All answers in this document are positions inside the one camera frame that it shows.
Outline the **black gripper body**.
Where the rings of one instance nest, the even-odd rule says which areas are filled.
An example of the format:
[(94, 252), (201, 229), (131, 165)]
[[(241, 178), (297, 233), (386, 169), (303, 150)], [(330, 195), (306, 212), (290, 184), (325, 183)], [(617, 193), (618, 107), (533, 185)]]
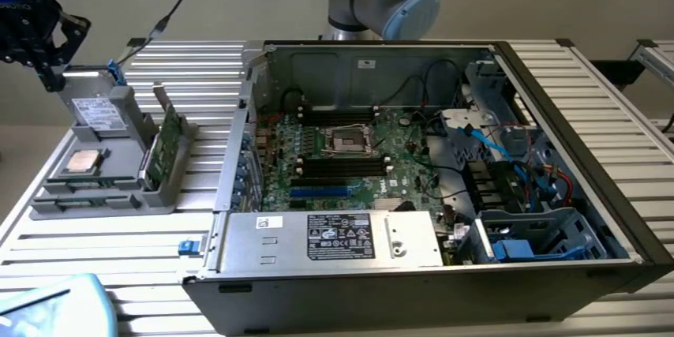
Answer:
[(56, 0), (2, 0), (2, 59), (60, 66), (64, 58), (54, 33), (62, 23)]

